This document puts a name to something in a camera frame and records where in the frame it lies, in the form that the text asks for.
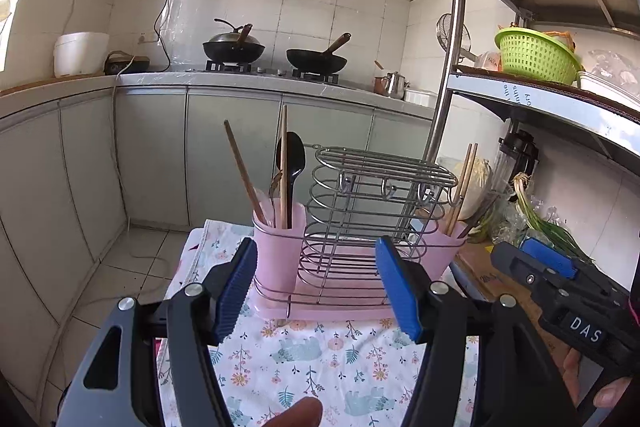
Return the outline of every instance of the wooden chopstick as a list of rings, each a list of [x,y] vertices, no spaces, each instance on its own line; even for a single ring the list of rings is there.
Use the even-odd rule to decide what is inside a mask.
[[[246,190],[247,196],[249,196],[249,200],[251,201],[251,206],[254,208],[255,215],[258,217],[258,220],[260,220],[260,222],[268,225],[269,223],[267,223],[267,219],[264,217],[260,202],[258,201],[258,196],[255,195],[254,186],[251,184],[251,180],[249,179],[249,173],[244,167],[244,162],[242,161],[242,156],[240,155],[240,150],[238,149],[238,144],[236,143],[236,138],[234,137],[233,131],[231,131],[231,126],[229,125],[228,120],[225,120],[225,131],[226,137],[229,140],[229,145],[231,146],[231,150],[233,151],[234,158],[236,159],[236,165],[238,165],[238,170],[240,171],[240,177],[242,178],[244,190]]]
[[[462,164],[462,170],[460,171],[460,178],[458,179],[458,185],[456,186],[456,191],[455,191],[455,194],[453,196],[453,200],[452,201],[457,201],[458,197],[460,197],[460,188],[462,187],[462,182],[465,179],[466,165],[469,163],[469,156],[471,156],[471,147],[473,147],[473,146],[471,144],[469,144],[468,147],[466,148],[465,161]],[[449,212],[447,213],[447,216],[445,217],[444,227],[442,229],[442,231],[444,233],[446,233],[447,235],[449,235],[447,232],[449,231],[449,227],[451,225],[451,218],[452,217],[453,217],[453,206],[449,209]]]
[[[469,181],[471,180],[471,174],[474,170],[477,152],[478,144],[474,143],[474,147],[471,149],[471,158],[469,158],[469,163],[466,165],[465,180],[462,182],[462,188],[460,189],[460,197],[462,198],[462,201],[460,201],[460,204],[453,209],[453,214],[451,215],[451,223],[449,225],[449,230],[447,230],[447,235],[449,236],[456,228],[458,216],[460,215],[460,210],[462,210],[462,204],[465,202],[466,190],[469,188]]]
[[[287,219],[287,106],[282,106],[280,114],[280,227],[281,229],[289,228],[289,219]]]

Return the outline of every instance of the tile floor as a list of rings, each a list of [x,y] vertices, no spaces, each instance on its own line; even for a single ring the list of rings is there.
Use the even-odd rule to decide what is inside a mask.
[[[187,233],[132,227],[116,240],[82,293],[51,363],[42,401],[40,424],[56,419],[62,390],[100,325],[124,296],[141,303],[162,299],[180,261]]]

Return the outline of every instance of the wok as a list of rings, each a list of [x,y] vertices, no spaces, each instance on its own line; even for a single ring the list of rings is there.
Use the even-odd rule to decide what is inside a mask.
[[[217,64],[223,62],[250,63],[257,60],[264,46],[254,37],[249,36],[253,25],[245,24],[235,28],[231,23],[222,19],[214,19],[216,22],[229,24],[233,28],[232,32],[220,33],[211,38],[209,42],[203,42],[202,47],[210,60]]]
[[[334,55],[334,51],[349,42],[349,39],[351,34],[344,33],[323,52],[287,50],[287,60],[293,67],[305,73],[337,73],[345,66],[347,59]]]

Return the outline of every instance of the pink utensil holder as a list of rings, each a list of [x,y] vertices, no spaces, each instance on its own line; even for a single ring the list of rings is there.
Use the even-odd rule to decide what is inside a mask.
[[[280,222],[280,200],[274,199],[275,222]],[[265,215],[273,216],[271,203],[261,204]],[[254,241],[258,247],[258,267],[255,278],[260,283],[260,292],[266,296],[283,299],[296,288],[298,263],[306,227],[305,207],[293,202],[291,228],[274,229],[258,221],[254,213]]]
[[[420,260],[420,263],[432,281],[440,279],[444,270],[449,266],[451,261],[453,261],[458,250],[460,250],[460,247],[462,247],[466,241],[466,236],[458,239],[460,232],[465,228],[465,223],[456,223],[451,237],[441,232],[441,229],[431,232],[434,227],[428,225],[427,233],[421,238],[421,242],[427,245],[427,248],[424,256],[422,256]]]

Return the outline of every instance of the black spoon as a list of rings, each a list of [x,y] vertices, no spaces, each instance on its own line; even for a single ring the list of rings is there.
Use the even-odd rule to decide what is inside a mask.
[[[278,140],[276,147],[276,167],[280,169],[280,148],[282,147],[282,138]],[[291,227],[291,209],[293,202],[293,182],[305,169],[306,156],[305,146],[296,133],[287,132],[287,172],[283,175],[287,176],[287,226]]]

